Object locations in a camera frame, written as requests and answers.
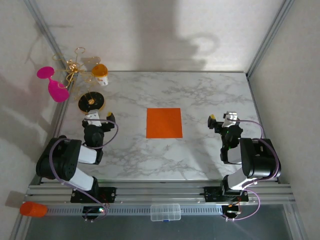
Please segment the pink plastic wine glass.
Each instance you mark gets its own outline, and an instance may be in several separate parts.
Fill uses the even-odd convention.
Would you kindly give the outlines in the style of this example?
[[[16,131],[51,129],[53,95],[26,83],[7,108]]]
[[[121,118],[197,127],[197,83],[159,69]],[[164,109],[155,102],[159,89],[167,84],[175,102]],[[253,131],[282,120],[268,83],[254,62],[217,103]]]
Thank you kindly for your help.
[[[53,80],[53,75],[55,74],[55,70],[51,66],[44,66],[37,71],[37,77],[39,79],[48,79],[48,92],[52,99],[57,103],[62,103],[66,101],[70,94],[68,89],[64,84]]]

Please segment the aluminium mounting rail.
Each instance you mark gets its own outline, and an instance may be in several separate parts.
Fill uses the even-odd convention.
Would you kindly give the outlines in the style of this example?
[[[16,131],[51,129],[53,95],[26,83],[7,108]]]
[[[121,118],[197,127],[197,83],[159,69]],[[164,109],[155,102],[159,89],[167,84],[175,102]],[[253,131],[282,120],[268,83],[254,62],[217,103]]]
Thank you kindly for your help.
[[[116,188],[115,205],[152,205],[152,204],[221,204],[231,202],[205,202],[204,187],[218,187],[214,182],[104,182],[101,187]],[[92,205],[94,203],[72,203],[73,190],[56,182],[44,182],[30,185],[25,194],[25,202],[44,205],[76,204]],[[278,182],[261,182],[247,190],[248,202],[262,204],[294,204],[296,202],[291,186]]]

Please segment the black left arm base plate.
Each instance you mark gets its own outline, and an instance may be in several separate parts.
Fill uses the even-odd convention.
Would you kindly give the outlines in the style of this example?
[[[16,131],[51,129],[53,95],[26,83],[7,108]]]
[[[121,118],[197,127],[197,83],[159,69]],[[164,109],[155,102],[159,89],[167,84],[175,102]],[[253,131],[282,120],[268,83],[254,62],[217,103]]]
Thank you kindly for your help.
[[[103,204],[110,204],[115,202],[116,190],[117,189],[115,187],[99,187],[96,190],[90,190],[86,193]],[[94,201],[92,198],[78,190],[72,191],[70,202],[81,204],[96,203],[96,201]]]

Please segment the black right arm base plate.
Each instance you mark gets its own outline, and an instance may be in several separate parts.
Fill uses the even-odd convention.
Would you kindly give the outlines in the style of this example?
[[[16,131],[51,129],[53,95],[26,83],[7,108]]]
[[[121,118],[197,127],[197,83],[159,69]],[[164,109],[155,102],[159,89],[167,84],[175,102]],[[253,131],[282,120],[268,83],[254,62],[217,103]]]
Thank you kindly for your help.
[[[206,203],[222,202],[248,202],[249,197],[246,191],[241,190],[224,190],[221,186],[206,186],[203,188]]]

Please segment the orange plastic cup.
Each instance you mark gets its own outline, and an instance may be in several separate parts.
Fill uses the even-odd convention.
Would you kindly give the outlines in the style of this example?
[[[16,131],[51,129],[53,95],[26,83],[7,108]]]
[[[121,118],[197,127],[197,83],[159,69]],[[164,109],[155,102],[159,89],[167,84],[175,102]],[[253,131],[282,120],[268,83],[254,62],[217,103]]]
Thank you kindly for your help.
[[[47,212],[47,206],[32,201],[24,202],[19,208],[19,213],[27,217],[42,218],[47,214]]]

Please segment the orange paper sheet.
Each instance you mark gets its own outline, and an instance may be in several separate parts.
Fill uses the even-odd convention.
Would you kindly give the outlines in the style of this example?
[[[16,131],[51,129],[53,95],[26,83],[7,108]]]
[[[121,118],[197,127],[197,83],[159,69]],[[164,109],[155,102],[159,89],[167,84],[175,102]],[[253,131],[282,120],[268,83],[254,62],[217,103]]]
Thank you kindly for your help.
[[[146,110],[147,139],[181,139],[182,137],[180,108],[148,108]]]

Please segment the clear plastic organizer box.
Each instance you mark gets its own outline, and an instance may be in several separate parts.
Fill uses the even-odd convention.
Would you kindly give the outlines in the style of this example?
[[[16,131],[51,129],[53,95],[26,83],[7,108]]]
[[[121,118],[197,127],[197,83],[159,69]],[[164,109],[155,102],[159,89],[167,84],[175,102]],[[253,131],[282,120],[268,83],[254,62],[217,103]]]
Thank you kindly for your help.
[[[181,219],[181,206],[178,203],[153,204],[150,206],[152,222],[170,222]]]

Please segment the aluminium frame post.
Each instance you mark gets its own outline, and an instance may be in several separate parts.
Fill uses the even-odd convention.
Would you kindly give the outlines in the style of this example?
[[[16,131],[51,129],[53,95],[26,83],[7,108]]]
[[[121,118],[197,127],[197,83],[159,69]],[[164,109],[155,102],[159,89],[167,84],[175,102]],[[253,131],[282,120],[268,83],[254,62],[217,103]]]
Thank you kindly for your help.
[[[246,78],[249,81],[252,75],[254,74],[256,68],[259,66],[261,60],[263,59],[264,55],[266,54],[268,48],[270,47],[271,43],[273,42],[277,32],[279,31],[283,21],[285,20],[286,16],[288,15],[291,7],[293,6],[295,0],[283,0],[279,10],[277,11],[269,29],[267,30],[262,43],[260,44],[251,64],[246,71]]]
[[[33,19],[36,22],[37,27],[39,28],[40,32],[47,40],[49,46],[53,50],[53,53],[58,55],[61,53],[61,50],[49,28],[49,25],[46,23],[43,14],[41,13],[36,0],[22,0],[26,5],[28,11],[31,13]]]

